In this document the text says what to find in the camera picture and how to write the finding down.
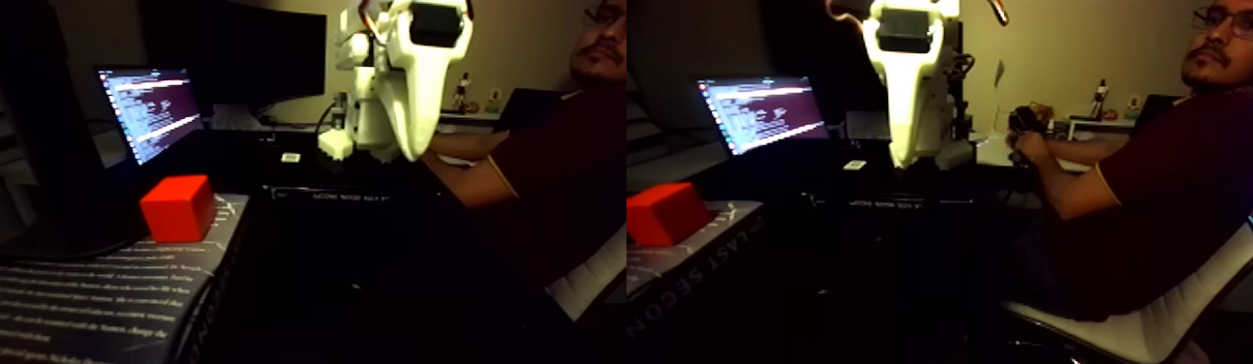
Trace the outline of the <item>person's hand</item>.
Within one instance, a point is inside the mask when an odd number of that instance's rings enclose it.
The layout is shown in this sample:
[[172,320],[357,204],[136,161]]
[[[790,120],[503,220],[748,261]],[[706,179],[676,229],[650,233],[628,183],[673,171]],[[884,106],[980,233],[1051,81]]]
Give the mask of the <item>person's hand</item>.
[[1027,160],[1035,166],[1045,163],[1054,163],[1051,149],[1048,148],[1046,138],[1039,133],[1010,133],[1006,138],[1012,153],[1019,159]]

